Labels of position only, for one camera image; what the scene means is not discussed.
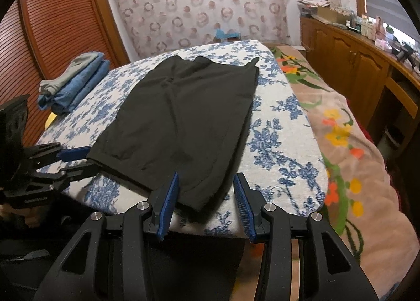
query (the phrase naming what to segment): stack of folded clothes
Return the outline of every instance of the stack of folded clothes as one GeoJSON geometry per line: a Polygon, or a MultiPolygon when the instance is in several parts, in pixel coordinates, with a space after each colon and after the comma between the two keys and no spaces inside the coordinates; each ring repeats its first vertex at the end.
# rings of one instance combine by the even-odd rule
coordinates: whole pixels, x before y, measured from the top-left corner
{"type": "Polygon", "coordinates": [[[39,108],[44,110],[51,107],[56,115],[72,112],[108,74],[109,64],[101,52],[77,56],[58,78],[41,81],[39,108]]]}

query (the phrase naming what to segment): patterned curtain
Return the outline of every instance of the patterned curtain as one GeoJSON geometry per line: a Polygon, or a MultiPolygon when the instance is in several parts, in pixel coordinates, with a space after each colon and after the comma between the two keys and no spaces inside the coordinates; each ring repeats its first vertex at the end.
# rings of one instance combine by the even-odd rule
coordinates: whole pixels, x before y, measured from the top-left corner
{"type": "Polygon", "coordinates": [[[116,0],[138,55],[212,43],[216,29],[289,43],[289,0],[116,0]]]}

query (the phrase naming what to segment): blue floral fabric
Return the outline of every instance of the blue floral fabric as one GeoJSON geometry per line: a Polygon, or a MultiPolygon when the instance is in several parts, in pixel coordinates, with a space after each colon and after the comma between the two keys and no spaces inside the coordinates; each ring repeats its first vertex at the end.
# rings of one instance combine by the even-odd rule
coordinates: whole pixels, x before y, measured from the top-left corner
{"type": "MultiPolygon", "coordinates": [[[[214,62],[232,65],[244,65],[254,57],[260,58],[253,115],[238,171],[245,174],[251,188],[261,191],[267,202],[277,204],[288,213],[308,215],[317,210],[324,201],[328,186],[321,152],[284,73],[270,50],[258,41],[181,49],[112,70],[71,114],[56,119],[39,143],[60,142],[68,148],[92,146],[115,119],[131,89],[150,70],[173,55],[188,60],[204,56],[214,62]]],[[[58,162],[41,171],[57,172],[75,163],[58,162]]],[[[102,175],[75,181],[64,193],[112,214],[125,212],[147,199],[144,191],[130,190],[102,175]]],[[[233,187],[206,223],[190,223],[182,212],[175,212],[170,229],[197,235],[245,237],[233,187]]]]}

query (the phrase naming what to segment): window blind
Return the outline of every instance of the window blind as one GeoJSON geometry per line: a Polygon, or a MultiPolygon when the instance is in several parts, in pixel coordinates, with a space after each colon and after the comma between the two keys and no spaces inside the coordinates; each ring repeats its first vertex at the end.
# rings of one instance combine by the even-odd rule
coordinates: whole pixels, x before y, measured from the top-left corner
{"type": "Polygon", "coordinates": [[[420,42],[420,35],[398,0],[366,0],[369,17],[383,21],[420,42]]]}

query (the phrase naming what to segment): bedspread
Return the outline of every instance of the bedspread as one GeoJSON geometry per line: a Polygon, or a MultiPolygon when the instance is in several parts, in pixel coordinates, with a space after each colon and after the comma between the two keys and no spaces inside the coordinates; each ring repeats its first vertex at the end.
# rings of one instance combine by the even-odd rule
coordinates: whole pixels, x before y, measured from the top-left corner
{"type": "MultiPolygon", "coordinates": [[[[249,185],[261,191],[267,202],[274,202],[289,213],[308,215],[317,210],[323,204],[328,185],[321,152],[308,118],[284,73],[271,51],[258,41],[176,50],[112,70],[71,114],[55,120],[39,143],[60,142],[68,148],[93,145],[115,119],[131,89],[158,63],[173,55],[188,60],[204,56],[214,62],[232,65],[244,65],[255,57],[260,58],[249,136],[239,172],[244,172],[249,185]]],[[[74,164],[58,162],[42,171],[56,172],[74,164]]],[[[111,214],[125,212],[147,197],[141,190],[130,190],[102,175],[73,182],[65,193],[111,214]]],[[[170,230],[245,237],[233,188],[206,222],[190,223],[182,212],[175,212],[170,230]]]]}
{"type": "MultiPolygon", "coordinates": [[[[385,300],[411,267],[419,242],[409,220],[398,210],[398,197],[389,184],[381,153],[364,136],[346,98],[325,84],[296,50],[277,47],[274,53],[306,110],[327,167],[328,192],[320,212],[385,300]]],[[[261,246],[247,247],[232,301],[254,299],[261,257],[261,246]]],[[[299,294],[296,246],[293,257],[292,301],[299,294]]]]}

